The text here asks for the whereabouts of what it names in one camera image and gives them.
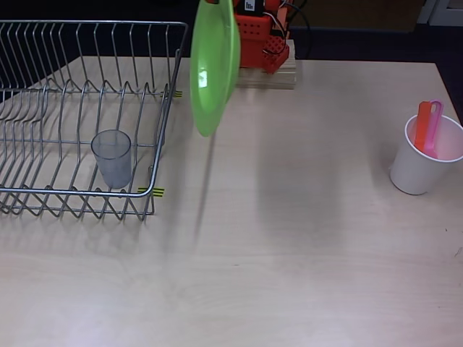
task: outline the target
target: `cup rim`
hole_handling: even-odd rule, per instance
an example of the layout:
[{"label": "cup rim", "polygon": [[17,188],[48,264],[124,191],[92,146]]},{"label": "cup rim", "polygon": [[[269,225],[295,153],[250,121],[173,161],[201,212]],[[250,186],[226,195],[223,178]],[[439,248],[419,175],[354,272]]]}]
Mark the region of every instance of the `cup rim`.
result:
[{"label": "cup rim", "polygon": [[[427,158],[427,159],[429,159],[429,160],[435,161],[435,162],[437,162],[437,163],[456,163],[457,161],[460,161],[461,159],[463,159],[463,155],[460,156],[460,157],[458,157],[458,158],[456,158],[456,159],[451,159],[451,160],[436,159],[436,158],[430,157],[429,155],[424,154],[423,152],[421,152],[420,150],[418,150],[418,149],[415,147],[415,145],[412,144],[412,141],[410,141],[410,138],[408,137],[408,131],[407,131],[410,122],[411,122],[413,119],[417,118],[417,117],[418,117],[418,115],[415,114],[412,118],[410,118],[410,119],[408,120],[408,122],[405,124],[405,129],[404,129],[405,138],[407,139],[407,142],[408,142],[409,146],[410,146],[411,148],[413,148],[413,150],[414,150],[416,153],[420,154],[421,156],[423,156],[423,157],[425,157],[425,158]],[[442,117],[444,117],[445,119],[448,119],[449,121],[453,122],[453,123],[454,123],[455,125],[457,125],[457,126],[460,128],[460,130],[463,132],[463,127],[462,127],[462,125],[459,124],[457,121],[455,121],[454,119],[452,119],[452,118],[450,118],[450,117],[448,117],[448,116],[442,115]]]},{"label": "cup rim", "polygon": [[[128,140],[129,140],[129,147],[127,148],[127,150],[124,152],[124,154],[121,154],[119,157],[116,157],[116,158],[105,158],[103,157],[102,155],[99,155],[95,152],[95,150],[93,149],[93,142],[95,141],[95,139],[100,135],[100,134],[103,134],[104,132],[120,132],[121,134],[123,134]],[[107,130],[103,130],[102,132],[99,132],[97,133],[97,135],[95,135],[92,139],[92,142],[90,144],[90,148],[92,149],[92,152],[94,154],[94,156],[98,157],[98,158],[101,158],[101,159],[104,159],[104,160],[116,160],[116,159],[120,159],[122,158],[124,155],[126,155],[129,151],[130,151],[130,148],[132,148],[132,140],[130,139],[130,136],[127,135],[125,132],[122,132],[118,129],[107,129]]]}]

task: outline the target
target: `black cable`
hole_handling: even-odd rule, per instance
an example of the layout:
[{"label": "black cable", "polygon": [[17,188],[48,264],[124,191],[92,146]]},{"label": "black cable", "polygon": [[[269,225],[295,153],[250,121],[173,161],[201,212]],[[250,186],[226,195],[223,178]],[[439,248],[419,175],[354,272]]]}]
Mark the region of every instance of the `black cable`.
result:
[{"label": "black cable", "polygon": [[[303,9],[305,5],[307,5],[307,1],[308,0],[304,0],[301,4],[301,6],[299,6],[299,9]],[[292,22],[292,20],[294,19],[294,17],[296,17],[297,15],[297,11],[295,13],[293,13],[291,16],[289,16],[288,18],[288,22]]]},{"label": "black cable", "polygon": [[[302,16],[302,18],[303,18],[303,20],[305,22],[305,26],[307,27],[308,43],[307,43],[307,52],[305,54],[304,59],[309,59],[309,54],[310,54],[310,51],[312,50],[312,29],[310,28],[309,20],[307,19],[307,16],[304,14],[304,12],[302,12],[302,10],[299,7],[297,7],[296,5],[290,4],[288,2],[285,3],[285,5],[293,8],[296,11],[295,14],[298,14],[298,13],[301,14],[301,16]],[[291,24],[291,20],[288,20],[288,30],[289,30],[289,25],[290,24]]]}]

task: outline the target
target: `black and yellow tape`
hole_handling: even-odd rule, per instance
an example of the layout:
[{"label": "black and yellow tape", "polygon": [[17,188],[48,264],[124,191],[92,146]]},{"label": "black and yellow tape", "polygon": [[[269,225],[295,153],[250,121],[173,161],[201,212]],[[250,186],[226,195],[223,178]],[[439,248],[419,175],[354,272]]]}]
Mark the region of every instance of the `black and yellow tape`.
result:
[{"label": "black and yellow tape", "polygon": [[174,98],[181,98],[183,96],[183,92],[181,90],[176,90],[174,94]]},{"label": "black and yellow tape", "polygon": [[[138,187],[138,190],[137,192],[138,193],[144,193],[146,192],[146,187]],[[163,197],[164,196],[164,192],[166,190],[164,188],[153,188],[153,196],[154,197]]]}]

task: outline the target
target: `white label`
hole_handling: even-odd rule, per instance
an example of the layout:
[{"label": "white label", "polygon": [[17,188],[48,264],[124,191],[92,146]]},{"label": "white label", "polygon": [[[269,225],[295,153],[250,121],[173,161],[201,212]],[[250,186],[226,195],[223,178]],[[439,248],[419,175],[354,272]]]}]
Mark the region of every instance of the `white label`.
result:
[{"label": "white label", "polygon": [[255,0],[245,0],[245,11],[255,10]]}]

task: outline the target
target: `pink spoon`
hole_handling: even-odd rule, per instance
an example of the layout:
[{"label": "pink spoon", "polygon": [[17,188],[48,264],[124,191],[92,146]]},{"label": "pink spoon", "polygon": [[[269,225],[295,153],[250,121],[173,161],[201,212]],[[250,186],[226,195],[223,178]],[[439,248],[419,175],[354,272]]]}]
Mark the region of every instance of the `pink spoon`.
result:
[{"label": "pink spoon", "polygon": [[434,112],[431,112],[429,118],[429,127],[428,133],[426,134],[426,141],[425,141],[425,154],[429,155],[437,159],[436,153],[436,132],[439,125],[439,121],[441,120],[442,113],[443,113],[443,104],[440,100],[432,100],[432,105],[436,105],[436,109]]}]

